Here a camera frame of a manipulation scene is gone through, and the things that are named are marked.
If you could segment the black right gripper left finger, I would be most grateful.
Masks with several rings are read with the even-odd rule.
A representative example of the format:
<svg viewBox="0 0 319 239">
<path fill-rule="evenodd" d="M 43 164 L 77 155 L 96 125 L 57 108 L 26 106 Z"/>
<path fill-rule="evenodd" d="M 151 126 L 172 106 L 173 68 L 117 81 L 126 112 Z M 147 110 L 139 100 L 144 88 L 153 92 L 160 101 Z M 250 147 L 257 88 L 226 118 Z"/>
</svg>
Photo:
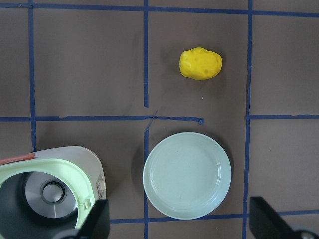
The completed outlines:
<svg viewBox="0 0 319 239">
<path fill-rule="evenodd" d="M 97 200 L 80 229 L 65 230 L 57 239 L 107 239 L 110 234 L 110 210 L 107 199 Z"/>
</svg>

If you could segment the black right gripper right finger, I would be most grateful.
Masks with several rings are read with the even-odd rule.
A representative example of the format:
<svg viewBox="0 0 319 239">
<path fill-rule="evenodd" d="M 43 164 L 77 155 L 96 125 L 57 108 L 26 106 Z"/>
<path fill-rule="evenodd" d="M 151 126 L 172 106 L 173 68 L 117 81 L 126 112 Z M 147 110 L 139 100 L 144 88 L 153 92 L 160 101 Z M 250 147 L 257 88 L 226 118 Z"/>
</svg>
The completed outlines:
<svg viewBox="0 0 319 239">
<path fill-rule="evenodd" d="M 256 239 L 317 239 L 309 230 L 294 230 L 263 197 L 251 197 L 249 229 Z"/>
</svg>

